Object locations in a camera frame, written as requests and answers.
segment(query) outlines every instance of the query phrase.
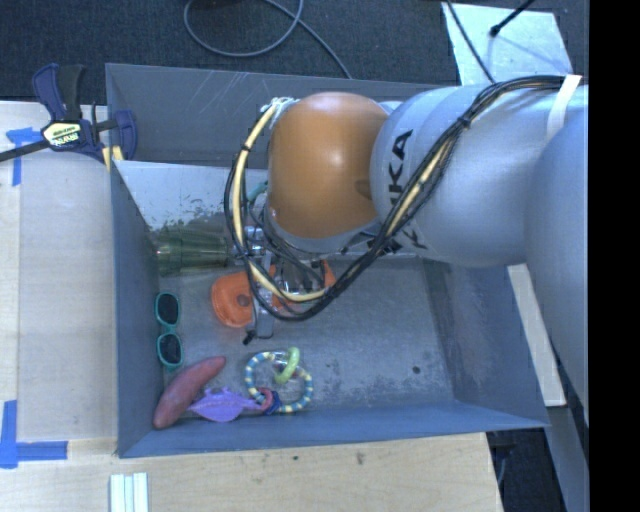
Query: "dark floor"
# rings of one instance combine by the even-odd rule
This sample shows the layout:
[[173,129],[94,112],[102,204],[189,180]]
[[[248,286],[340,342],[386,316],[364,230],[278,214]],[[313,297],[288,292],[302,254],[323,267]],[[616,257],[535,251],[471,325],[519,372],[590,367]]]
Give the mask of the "dark floor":
[[[278,1],[290,11],[298,8],[297,0]],[[515,8],[522,1],[461,3]],[[186,0],[3,2],[0,99],[32,100],[31,77],[50,62],[87,67],[79,93],[86,104],[106,103],[107,62],[346,77],[300,26],[262,56],[215,55],[188,35],[185,4]],[[589,0],[537,0],[530,9],[555,14],[574,72],[588,78]],[[302,20],[331,46],[353,78],[459,83],[440,2],[308,0]],[[265,0],[197,0],[190,21],[209,45],[232,52],[263,48],[291,23]],[[501,479],[506,512],[564,512],[542,430],[489,434],[489,439],[497,447],[498,473],[506,461]]]

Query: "teal sunglasses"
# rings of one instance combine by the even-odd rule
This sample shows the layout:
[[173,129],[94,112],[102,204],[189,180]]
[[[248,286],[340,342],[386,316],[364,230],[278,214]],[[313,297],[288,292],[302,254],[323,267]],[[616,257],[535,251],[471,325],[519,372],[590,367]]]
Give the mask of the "teal sunglasses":
[[178,297],[170,292],[160,292],[156,295],[155,313],[156,319],[165,331],[156,340],[158,359],[168,370],[175,370],[184,360],[182,340],[176,334],[176,327],[180,321]]

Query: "wooden table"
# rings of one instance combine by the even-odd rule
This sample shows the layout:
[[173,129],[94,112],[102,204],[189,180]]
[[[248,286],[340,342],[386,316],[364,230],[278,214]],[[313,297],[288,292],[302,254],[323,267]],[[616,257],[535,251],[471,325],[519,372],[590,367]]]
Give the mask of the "wooden table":
[[[0,112],[7,112],[5,107],[7,103],[0,102]],[[0,119],[0,137],[8,128],[22,127],[5,126],[17,122],[11,115]],[[0,150],[11,147],[6,140],[0,144]],[[18,397],[20,371],[24,370],[18,365],[20,187],[11,185],[11,173],[11,162],[0,164],[0,400],[3,402]],[[67,385],[73,387],[74,383],[70,381]],[[114,401],[110,387],[89,391]],[[56,421],[55,415],[43,421]],[[155,512],[289,508],[503,510],[487,440],[482,433],[143,459],[119,459],[114,455],[115,447],[115,437],[70,439],[67,460],[20,462],[17,469],[0,469],[0,510],[104,511],[108,508],[110,475],[137,472],[148,475],[150,510]]]

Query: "beaded ring toy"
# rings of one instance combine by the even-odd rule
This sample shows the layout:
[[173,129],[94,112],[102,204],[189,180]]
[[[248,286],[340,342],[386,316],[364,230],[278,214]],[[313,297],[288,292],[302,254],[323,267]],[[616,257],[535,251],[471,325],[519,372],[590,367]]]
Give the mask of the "beaded ring toy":
[[[309,404],[309,402],[311,401],[311,397],[313,396],[313,379],[311,378],[311,374],[304,368],[297,366],[300,352],[297,348],[294,347],[293,349],[289,349],[288,354],[289,356],[294,357],[290,357],[284,370],[282,371],[282,373],[278,374],[278,376],[284,374],[286,377],[288,375],[288,378],[285,379],[281,377],[280,380],[283,380],[283,382],[287,382],[292,376],[302,378],[304,380],[304,392],[302,394],[302,397],[297,402],[280,405],[280,407],[278,407],[274,411],[279,413],[292,413],[295,411],[300,411]],[[247,365],[244,368],[244,382],[247,385],[247,391],[259,404],[262,404],[262,402],[265,400],[265,395],[256,387],[253,377],[254,370],[260,363],[264,361],[274,362],[278,359],[278,357],[281,357],[282,355],[282,352],[260,352],[259,354],[256,354],[251,359],[249,359]]]

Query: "yellow cable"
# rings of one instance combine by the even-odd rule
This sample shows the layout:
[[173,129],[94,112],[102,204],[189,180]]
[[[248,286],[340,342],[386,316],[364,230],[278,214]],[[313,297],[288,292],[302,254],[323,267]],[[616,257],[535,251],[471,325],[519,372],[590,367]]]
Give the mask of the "yellow cable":
[[[233,183],[233,194],[232,194],[232,212],[233,212],[233,226],[236,232],[236,238],[240,242],[241,245],[244,245],[244,230],[242,227],[242,218],[240,215],[240,199],[242,192],[242,178],[244,176],[244,172],[246,170],[246,162],[249,156],[249,150],[253,147],[256,139],[262,133],[265,125],[269,122],[273,114],[277,110],[277,103],[272,103],[271,106],[262,114],[256,125],[254,126],[251,133],[247,137],[245,141],[243,149],[240,151],[240,155],[236,161],[235,171],[234,171],[234,183]],[[285,299],[291,302],[307,302],[315,299],[319,299],[325,294],[326,289],[318,290],[316,292],[305,293],[305,294],[292,294],[281,290],[271,283],[267,278],[262,275],[258,267],[252,261],[249,261],[249,265],[251,266],[251,274],[253,278],[260,283],[264,288],[269,290],[271,293],[277,295],[281,299]]]
[[396,226],[402,220],[402,217],[404,217],[405,213],[407,212],[407,210],[409,209],[409,207],[411,206],[411,204],[413,203],[415,198],[420,193],[420,187],[422,187],[422,185],[424,185],[429,180],[429,177],[431,176],[431,173],[433,173],[433,170],[435,169],[436,164],[440,161],[440,157],[442,156],[442,153],[444,152],[444,150],[446,148],[449,147],[449,145],[450,145],[450,142],[447,142],[446,144],[443,144],[438,149],[438,151],[434,155],[434,157],[425,166],[424,170],[422,171],[422,174],[420,175],[420,179],[413,186],[413,188],[409,191],[409,194],[407,195],[407,198],[404,200],[404,202],[402,203],[400,209],[396,213],[396,216],[393,218],[393,221],[391,222],[391,225],[389,226],[389,229],[387,230],[386,236],[391,236],[393,234],[393,232],[395,231]]

